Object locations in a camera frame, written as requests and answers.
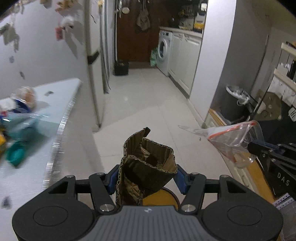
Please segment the brown corrugated cardboard piece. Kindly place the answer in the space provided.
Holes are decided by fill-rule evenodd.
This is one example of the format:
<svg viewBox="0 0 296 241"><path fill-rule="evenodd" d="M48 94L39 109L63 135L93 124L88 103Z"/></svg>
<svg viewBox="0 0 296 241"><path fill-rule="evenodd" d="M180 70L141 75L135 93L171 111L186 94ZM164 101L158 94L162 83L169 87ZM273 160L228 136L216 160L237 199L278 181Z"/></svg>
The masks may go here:
<svg viewBox="0 0 296 241"><path fill-rule="evenodd" d="M141 206L144 198L162 189L178 172L173 149L148 139L150 131L143 128L123 145L116 183L118 207Z"/></svg>

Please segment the clear zip plastic bag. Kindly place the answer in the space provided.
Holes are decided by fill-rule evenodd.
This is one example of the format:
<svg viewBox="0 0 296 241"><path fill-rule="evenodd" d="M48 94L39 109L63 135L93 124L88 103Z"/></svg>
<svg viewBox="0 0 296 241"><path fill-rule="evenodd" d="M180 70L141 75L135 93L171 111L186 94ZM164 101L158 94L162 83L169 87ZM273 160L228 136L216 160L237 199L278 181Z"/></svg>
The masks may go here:
<svg viewBox="0 0 296 241"><path fill-rule="evenodd" d="M260 124L255 120L204 129L188 126L179 126L179 128L205 137L239 169L247 167L256 159L256 155L250 154L247 150L248 144L253 141L264 141Z"/></svg>

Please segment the yellow round trash bin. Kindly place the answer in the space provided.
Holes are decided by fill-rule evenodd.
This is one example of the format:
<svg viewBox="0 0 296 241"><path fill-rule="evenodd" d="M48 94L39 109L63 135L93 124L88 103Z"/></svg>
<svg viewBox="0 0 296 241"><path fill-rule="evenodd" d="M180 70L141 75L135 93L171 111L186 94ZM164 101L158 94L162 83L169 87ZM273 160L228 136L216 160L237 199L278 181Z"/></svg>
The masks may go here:
<svg viewBox="0 0 296 241"><path fill-rule="evenodd" d="M176 210L180 207L177 196L168 188L163 187L158 192L145 197L143 206L174 206Z"/></svg>

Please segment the dark trash can with liner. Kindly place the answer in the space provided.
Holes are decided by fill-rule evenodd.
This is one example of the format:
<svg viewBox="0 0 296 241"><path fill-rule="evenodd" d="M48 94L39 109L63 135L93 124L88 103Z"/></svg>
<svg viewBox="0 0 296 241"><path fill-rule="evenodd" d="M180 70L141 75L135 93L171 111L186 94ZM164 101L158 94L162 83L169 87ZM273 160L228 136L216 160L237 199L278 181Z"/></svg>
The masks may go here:
<svg viewBox="0 0 296 241"><path fill-rule="evenodd" d="M250 114L248 110L249 94L239 86L226 85L225 89L227 93L222 101L222 116L230 124L245 121Z"/></svg>

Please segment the blue trash pile on table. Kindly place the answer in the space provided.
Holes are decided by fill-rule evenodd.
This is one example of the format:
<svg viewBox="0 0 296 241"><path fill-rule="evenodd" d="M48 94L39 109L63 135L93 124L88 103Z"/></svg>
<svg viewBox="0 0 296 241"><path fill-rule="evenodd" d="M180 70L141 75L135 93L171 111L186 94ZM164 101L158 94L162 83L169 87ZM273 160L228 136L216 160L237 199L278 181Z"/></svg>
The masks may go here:
<svg viewBox="0 0 296 241"><path fill-rule="evenodd" d="M47 114L36 113L37 107L48 106L37 101L32 87L23 86L1 101L1 153L17 167L54 132L55 125L47 121Z"/></svg>

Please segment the silver foil table mat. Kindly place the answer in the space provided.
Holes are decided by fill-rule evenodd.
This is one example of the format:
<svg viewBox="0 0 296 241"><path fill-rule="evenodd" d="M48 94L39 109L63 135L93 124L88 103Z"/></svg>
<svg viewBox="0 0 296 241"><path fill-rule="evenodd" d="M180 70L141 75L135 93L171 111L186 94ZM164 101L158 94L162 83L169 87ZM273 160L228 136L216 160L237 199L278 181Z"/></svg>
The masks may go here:
<svg viewBox="0 0 296 241"><path fill-rule="evenodd" d="M28 156L14 167L1 158L1 240L16 240L11 219L15 211L50 183L51 170L81 81L70 78L35 87L35 114L42 118Z"/></svg>

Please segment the black crate on floor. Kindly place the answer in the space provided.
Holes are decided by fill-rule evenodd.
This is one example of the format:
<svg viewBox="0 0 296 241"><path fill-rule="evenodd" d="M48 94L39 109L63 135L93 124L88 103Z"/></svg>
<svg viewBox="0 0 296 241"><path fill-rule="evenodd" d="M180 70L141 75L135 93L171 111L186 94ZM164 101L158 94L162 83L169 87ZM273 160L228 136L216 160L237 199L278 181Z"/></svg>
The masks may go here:
<svg viewBox="0 0 296 241"><path fill-rule="evenodd" d="M115 76L126 76L129 72L128 61L118 60L114 63L114 75Z"/></svg>

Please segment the green bag by washer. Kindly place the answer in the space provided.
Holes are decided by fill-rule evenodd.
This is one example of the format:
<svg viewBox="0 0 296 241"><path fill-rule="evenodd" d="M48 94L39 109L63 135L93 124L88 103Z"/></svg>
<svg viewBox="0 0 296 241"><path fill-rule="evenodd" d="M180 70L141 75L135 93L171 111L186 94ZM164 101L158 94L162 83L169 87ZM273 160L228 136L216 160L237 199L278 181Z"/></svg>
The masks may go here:
<svg viewBox="0 0 296 241"><path fill-rule="evenodd" d="M157 57L158 57L158 48L154 48L151 51L151 55L149 59L151 67L155 67L157 65Z"/></svg>

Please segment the white kitchen cabinets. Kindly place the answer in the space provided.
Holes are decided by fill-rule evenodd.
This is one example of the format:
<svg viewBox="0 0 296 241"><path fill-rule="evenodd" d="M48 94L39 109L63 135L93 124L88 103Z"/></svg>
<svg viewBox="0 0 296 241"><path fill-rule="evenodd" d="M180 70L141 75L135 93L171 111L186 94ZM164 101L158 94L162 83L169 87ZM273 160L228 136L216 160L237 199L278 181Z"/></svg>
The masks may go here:
<svg viewBox="0 0 296 241"><path fill-rule="evenodd" d="M173 33L169 74L189 95L193 86L202 38Z"/></svg>

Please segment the dark wooden door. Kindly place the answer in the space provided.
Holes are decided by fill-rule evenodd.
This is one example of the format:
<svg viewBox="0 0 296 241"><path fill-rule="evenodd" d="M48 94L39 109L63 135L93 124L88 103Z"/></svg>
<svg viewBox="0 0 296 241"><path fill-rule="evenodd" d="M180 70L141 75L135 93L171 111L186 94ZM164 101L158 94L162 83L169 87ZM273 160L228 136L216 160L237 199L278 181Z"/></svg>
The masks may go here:
<svg viewBox="0 0 296 241"><path fill-rule="evenodd" d="M137 24L146 3L150 27L146 30ZM151 51L158 46L159 27L167 27L176 18L179 1L118 1L121 10L116 20L117 59L127 62L149 62Z"/></svg>

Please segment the white washing machine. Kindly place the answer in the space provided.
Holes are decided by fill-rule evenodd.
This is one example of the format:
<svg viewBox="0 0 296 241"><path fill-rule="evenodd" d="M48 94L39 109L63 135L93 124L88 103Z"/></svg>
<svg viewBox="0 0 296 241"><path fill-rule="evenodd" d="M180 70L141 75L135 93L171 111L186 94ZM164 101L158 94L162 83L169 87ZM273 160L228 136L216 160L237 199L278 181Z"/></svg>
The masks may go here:
<svg viewBox="0 0 296 241"><path fill-rule="evenodd" d="M157 47L157 67L165 75L168 76L171 44L173 40L173 33L160 30L159 43Z"/></svg>

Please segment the brown bag hanging on door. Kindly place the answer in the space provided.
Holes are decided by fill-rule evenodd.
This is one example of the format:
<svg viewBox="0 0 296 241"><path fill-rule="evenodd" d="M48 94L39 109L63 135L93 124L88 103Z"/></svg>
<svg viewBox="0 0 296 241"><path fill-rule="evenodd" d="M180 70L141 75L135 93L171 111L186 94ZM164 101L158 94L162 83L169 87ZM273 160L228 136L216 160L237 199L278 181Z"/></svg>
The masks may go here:
<svg viewBox="0 0 296 241"><path fill-rule="evenodd" d="M140 13L137 17L137 26L140 28L141 31L146 31L151 27L146 0L141 1Z"/></svg>

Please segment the white refrigerator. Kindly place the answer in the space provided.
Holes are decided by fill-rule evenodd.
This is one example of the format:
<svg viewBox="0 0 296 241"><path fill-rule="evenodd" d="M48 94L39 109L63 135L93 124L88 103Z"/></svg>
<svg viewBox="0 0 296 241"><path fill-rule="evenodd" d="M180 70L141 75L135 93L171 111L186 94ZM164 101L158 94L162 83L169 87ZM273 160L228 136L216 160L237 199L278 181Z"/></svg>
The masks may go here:
<svg viewBox="0 0 296 241"><path fill-rule="evenodd" d="M85 39L89 79L96 119L94 130L98 131L102 125L105 107L99 1L85 2Z"/></svg>

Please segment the pink tag on wall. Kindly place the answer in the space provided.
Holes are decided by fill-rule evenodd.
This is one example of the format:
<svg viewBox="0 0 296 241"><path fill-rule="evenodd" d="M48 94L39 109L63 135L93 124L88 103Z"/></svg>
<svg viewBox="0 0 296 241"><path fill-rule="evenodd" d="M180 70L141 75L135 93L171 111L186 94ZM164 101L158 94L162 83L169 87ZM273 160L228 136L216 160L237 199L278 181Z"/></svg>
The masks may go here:
<svg viewBox="0 0 296 241"><path fill-rule="evenodd" d="M62 27L56 27L55 33L56 33L56 40L57 41L63 40L63 28Z"/></svg>

